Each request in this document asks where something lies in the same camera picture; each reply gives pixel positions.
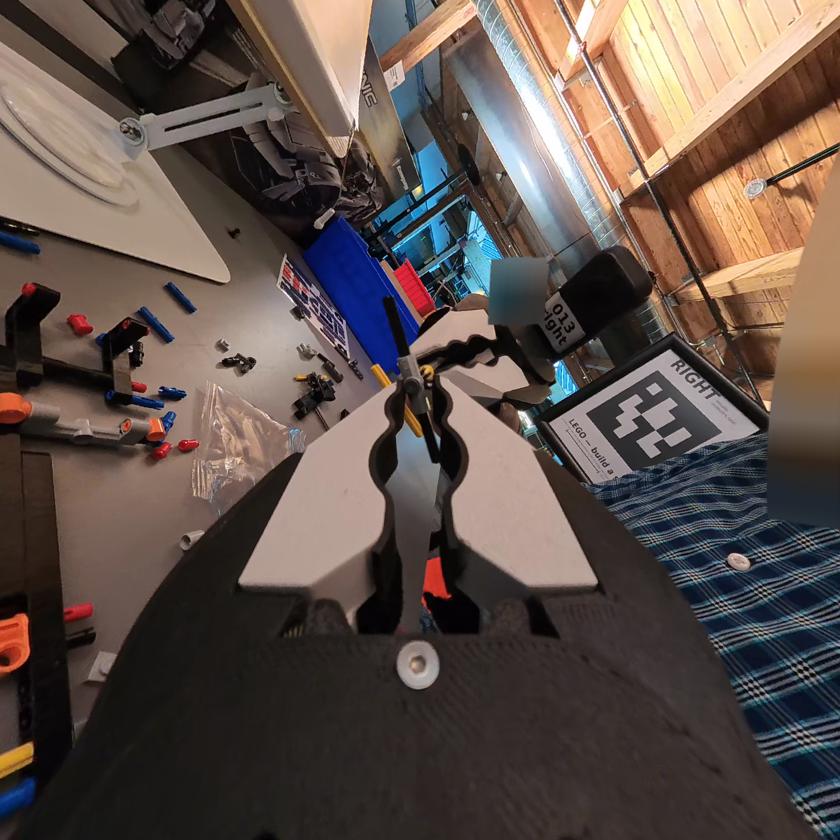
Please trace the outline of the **red plastic bin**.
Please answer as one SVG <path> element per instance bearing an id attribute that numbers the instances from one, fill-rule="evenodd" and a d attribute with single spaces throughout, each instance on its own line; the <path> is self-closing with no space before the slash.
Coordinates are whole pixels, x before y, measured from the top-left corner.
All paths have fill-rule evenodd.
<path id="1" fill-rule="evenodd" d="M 409 259 L 405 259 L 394 270 L 394 275 L 421 319 L 425 319 L 436 310 L 434 299 Z"/>

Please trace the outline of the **black lego frame assembly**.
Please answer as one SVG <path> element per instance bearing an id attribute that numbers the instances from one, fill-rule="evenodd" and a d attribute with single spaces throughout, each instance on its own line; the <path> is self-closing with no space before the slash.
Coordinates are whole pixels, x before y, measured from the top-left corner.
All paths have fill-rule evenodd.
<path id="1" fill-rule="evenodd" d="M 67 420 L 59 408 L 28 396 L 44 380 L 54 380 L 98 391 L 115 407 L 164 408 L 132 380 L 130 351 L 149 326 L 122 319 L 101 336 L 101 365 L 90 369 L 44 354 L 41 325 L 59 303 L 57 290 L 26 283 L 3 321 L 2 679 L 16 686 L 23 743 L 2 751 L 2 820 L 31 806 L 72 746 L 66 625 L 91 614 L 86 607 L 65 607 L 52 460 L 25 439 L 133 448 L 162 443 L 168 434 L 157 416 L 102 427 Z"/>

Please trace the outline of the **black lego set box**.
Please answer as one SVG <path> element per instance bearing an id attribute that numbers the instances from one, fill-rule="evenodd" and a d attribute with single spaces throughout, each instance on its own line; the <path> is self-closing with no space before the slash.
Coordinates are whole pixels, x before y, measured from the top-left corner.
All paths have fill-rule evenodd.
<path id="1" fill-rule="evenodd" d="M 117 2 L 131 37 L 112 59 L 140 105 L 126 144 L 186 144 L 289 232 L 342 216 L 361 228 L 420 185 L 412 148 L 368 35 L 358 121 L 329 137 L 255 2 Z"/>

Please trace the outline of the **black lego axle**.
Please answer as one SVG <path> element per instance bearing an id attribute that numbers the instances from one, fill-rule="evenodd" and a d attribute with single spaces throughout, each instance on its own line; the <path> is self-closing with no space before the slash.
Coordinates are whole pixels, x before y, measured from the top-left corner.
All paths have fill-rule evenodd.
<path id="1" fill-rule="evenodd" d="M 392 332 L 392 337 L 394 339 L 397 352 L 397 359 L 400 356 L 407 354 L 412 354 L 413 356 L 415 356 L 410 350 L 409 342 L 407 341 L 406 334 L 403 329 L 403 323 L 400 319 L 400 314 L 394 298 L 385 297 L 383 299 L 383 307 L 385 310 L 385 315 L 387 317 L 388 324 Z M 434 433 L 432 420 L 429 414 L 430 408 L 427 396 L 427 383 L 425 383 L 423 393 L 421 395 L 416 395 L 415 397 L 407 395 L 404 387 L 403 390 L 406 395 L 406 403 L 409 403 L 413 414 L 415 415 L 416 419 L 421 424 L 421 427 L 423 429 L 423 440 L 427 447 L 429 458 L 431 459 L 432 463 L 438 464 L 440 460 L 440 451 L 438 441 Z"/>

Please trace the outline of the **lego sticker sheet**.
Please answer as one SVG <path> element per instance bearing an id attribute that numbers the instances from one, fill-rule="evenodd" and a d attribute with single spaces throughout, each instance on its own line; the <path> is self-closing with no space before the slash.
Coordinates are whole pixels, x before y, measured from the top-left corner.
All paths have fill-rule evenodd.
<path id="1" fill-rule="evenodd" d="M 288 255 L 283 256 L 276 285 L 301 311 L 302 317 L 348 361 L 350 331 L 346 320 L 317 286 L 300 273 Z"/>

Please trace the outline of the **clear plastic zip bag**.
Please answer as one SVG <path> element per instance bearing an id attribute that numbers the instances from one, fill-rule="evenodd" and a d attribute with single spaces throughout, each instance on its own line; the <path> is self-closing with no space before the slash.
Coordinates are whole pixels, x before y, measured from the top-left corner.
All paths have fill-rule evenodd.
<path id="1" fill-rule="evenodd" d="M 221 518 L 283 460 L 302 454 L 307 439 L 300 429 L 208 381 L 198 443 L 192 493 Z"/>

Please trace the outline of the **black pipe ceiling light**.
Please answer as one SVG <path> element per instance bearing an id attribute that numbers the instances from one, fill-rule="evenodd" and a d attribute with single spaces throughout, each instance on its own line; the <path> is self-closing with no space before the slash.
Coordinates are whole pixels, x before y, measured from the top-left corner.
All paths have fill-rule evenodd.
<path id="1" fill-rule="evenodd" d="M 814 153 L 807 158 L 793 164 L 780 172 L 769 175 L 766 178 L 755 178 L 743 187 L 743 194 L 750 201 L 761 196 L 770 186 L 775 186 L 778 183 L 785 181 L 795 175 L 812 168 L 813 166 L 826 161 L 828 158 L 834 156 L 839 152 L 839 143 L 834 143 L 824 150 Z"/>

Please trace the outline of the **silver ventilation duct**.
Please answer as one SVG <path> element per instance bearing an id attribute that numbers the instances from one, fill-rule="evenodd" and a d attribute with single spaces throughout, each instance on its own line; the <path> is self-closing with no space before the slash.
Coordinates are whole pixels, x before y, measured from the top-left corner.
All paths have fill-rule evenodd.
<path id="1" fill-rule="evenodd" d="M 526 219 L 564 277 L 601 249 L 624 246 L 649 264 L 558 84 L 512 2 L 473 2 L 476 20 L 445 53 Z"/>

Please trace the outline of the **person's torso in plaid shirt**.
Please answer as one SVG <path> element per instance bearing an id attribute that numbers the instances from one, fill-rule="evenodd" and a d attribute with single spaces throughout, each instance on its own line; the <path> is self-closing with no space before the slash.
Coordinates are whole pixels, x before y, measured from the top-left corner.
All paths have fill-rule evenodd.
<path id="1" fill-rule="evenodd" d="M 772 519 L 767 465 L 755 434 L 584 488 L 664 565 L 793 804 L 839 838 L 839 535 Z"/>

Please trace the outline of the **framed marker sign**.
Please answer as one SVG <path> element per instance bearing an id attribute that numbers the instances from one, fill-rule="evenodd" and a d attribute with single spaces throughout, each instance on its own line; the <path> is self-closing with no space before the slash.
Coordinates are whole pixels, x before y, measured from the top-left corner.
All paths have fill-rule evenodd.
<path id="1" fill-rule="evenodd" d="M 535 418 L 578 480 L 602 484 L 767 432 L 770 415 L 676 333 Z"/>

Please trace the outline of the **instruction booklet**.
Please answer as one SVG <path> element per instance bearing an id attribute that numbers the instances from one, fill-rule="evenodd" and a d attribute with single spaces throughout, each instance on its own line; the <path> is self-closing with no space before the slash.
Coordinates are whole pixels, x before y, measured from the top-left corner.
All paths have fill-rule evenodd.
<path id="1" fill-rule="evenodd" d="M 255 10 L 322 131 L 358 121 L 372 1 L 257 1 Z"/>

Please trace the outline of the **black lego rack assembly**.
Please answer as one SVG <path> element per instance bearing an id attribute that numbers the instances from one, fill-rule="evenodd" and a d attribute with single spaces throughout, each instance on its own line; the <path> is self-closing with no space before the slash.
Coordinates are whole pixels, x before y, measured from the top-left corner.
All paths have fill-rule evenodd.
<path id="1" fill-rule="evenodd" d="M 329 428 L 326 419 L 321 414 L 321 404 L 331 403 L 335 400 L 334 383 L 325 375 L 315 372 L 309 374 L 298 374 L 293 378 L 294 382 L 305 385 L 308 389 L 297 399 L 292 407 L 294 417 L 302 420 L 311 413 L 315 413 L 325 428 Z"/>

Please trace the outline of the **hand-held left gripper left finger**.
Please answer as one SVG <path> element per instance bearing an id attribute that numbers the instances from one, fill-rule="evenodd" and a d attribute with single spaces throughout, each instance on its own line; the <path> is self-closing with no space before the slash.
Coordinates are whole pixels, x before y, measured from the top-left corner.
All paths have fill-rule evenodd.
<path id="1" fill-rule="evenodd" d="M 398 628 L 403 564 L 387 482 L 403 409 L 403 384 L 389 385 L 308 445 L 238 578 L 242 590 L 335 601 L 363 633 Z"/>

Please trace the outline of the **white book stand wooden board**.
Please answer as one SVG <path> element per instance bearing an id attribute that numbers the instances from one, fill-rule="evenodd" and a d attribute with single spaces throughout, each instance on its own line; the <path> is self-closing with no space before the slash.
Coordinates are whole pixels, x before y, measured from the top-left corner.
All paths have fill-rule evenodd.
<path id="1" fill-rule="evenodd" d="M 97 104 L 2 43 L 2 219 L 224 285 L 223 257 L 161 162 L 189 147 L 143 150 L 121 131 L 142 110 L 112 64 L 131 37 L 116 3 L 2 2 L 3 22 L 117 100 Z"/>

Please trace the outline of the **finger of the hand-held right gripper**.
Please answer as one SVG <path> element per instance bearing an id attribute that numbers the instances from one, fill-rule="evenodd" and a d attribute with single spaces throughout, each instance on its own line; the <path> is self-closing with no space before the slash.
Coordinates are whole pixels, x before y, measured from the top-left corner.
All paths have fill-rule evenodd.
<path id="1" fill-rule="evenodd" d="M 423 330 L 413 343 L 420 366 L 436 370 L 474 366 L 491 361 L 500 341 L 487 312 L 445 312 Z"/>
<path id="2" fill-rule="evenodd" d="M 518 410 L 539 406 L 550 397 L 551 386 L 530 382 L 515 363 L 455 365 L 442 371 L 441 378 L 484 407 L 509 403 Z"/>

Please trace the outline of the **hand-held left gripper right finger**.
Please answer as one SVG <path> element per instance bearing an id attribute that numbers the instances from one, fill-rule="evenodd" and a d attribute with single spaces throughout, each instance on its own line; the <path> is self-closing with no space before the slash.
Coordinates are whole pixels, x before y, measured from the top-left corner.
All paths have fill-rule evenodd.
<path id="1" fill-rule="evenodd" d="M 432 389 L 442 474 L 441 634 L 557 634 L 546 601 L 598 580 L 538 452 L 452 381 Z"/>

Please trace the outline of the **blue plastic bin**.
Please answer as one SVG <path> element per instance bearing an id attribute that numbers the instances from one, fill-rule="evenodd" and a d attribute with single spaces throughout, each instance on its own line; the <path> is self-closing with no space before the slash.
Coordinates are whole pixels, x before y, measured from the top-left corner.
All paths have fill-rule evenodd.
<path id="1" fill-rule="evenodd" d="M 383 300 L 393 297 L 409 343 L 419 325 L 381 264 L 342 216 L 336 216 L 303 252 L 304 261 L 347 322 L 373 364 L 387 373 L 397 370 L 397 348 Z"/>

